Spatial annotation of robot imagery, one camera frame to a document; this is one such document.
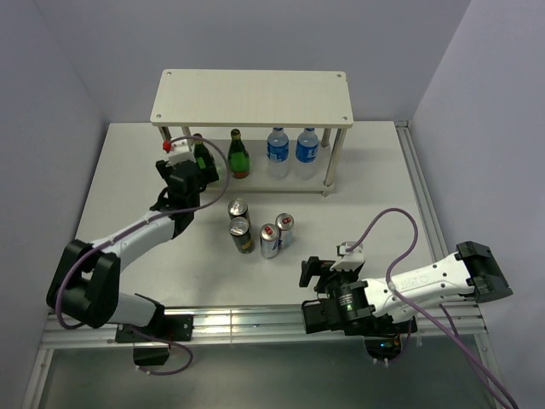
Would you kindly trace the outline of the green glass bottle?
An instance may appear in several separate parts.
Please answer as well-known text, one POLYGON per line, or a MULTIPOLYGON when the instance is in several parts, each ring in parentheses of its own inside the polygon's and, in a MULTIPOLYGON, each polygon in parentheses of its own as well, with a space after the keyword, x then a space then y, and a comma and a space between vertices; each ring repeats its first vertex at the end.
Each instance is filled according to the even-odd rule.
POLYGON ((208 183, 218 181, 219 176, 213 155, 202 141, 203 137, 199 133, 194 134, 194 136, 196 139, 194 140, 193 156, 199 169, 208 183))
POLYGON ((244 179, 250 174, 250 156, 242 142, 240 130, 232 129, 230 136, 231 143, 227 155, 229 170, 233 177, 244 179))

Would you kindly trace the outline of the silver blue energy can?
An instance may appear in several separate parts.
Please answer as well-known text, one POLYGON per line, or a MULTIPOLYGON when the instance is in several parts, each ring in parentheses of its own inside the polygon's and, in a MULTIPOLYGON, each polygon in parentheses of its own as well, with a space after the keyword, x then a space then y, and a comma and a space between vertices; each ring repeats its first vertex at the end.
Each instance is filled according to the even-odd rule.
POLYGON ((294 237, 295 220, 289 213, 280 213, 277 215, 275 224, 279 232, 279 248, 288 248, 294 237))
POLYGON ((267 259, 278 254, 279 230, 271 223, 264 224, 260 229, 261 255, 267 259))

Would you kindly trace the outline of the black yellow-label can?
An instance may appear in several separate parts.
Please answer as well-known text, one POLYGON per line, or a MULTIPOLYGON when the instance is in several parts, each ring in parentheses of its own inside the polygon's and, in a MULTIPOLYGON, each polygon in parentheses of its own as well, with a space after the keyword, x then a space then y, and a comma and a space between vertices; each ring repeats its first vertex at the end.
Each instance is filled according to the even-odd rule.
POLYGON ((250 221, 248 204, 242 198, 233 199, 227 206, 227 212, 231 220, 236 217, 242 217, 248 222, 250 221))
POLYGON ((234 217, 229 223, 229 233, 237 250, 241 254, 250 254, 255 249, 251 226, 244 217, 234 217))

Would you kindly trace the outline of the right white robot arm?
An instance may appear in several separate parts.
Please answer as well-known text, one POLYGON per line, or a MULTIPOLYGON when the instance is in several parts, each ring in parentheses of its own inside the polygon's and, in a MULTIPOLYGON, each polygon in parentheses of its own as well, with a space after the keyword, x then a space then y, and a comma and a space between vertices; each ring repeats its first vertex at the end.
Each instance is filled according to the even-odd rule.
POLYGON ((462 242, 447 257, 391 279, 362 279, 363 247, 337 247, 337 260, 309 257, 301 264, 299 285, 312 278, 319 297, 302 303, 306 333, 343 331, 347 336, 390 337, 417 330, 417 308, 470 299, 494 302, 513 295, 491 249, 462 242))

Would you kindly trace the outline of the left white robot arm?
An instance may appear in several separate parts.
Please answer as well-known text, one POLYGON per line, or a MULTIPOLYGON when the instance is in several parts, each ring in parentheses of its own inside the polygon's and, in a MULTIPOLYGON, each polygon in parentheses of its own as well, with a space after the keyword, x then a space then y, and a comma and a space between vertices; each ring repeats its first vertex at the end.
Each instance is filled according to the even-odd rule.
POLYGON ((57 316, 68 315, 77 326, 92 328, 132 325, 146 340, 164 334, 164 305, 121 293, 120 276, 132 262, 190 225, 209 181, 191 160, 178 164, 159 160, 156 168, 166 186, 141 219, 107 238, 74 239, 65 247, 46 296, 57 316))

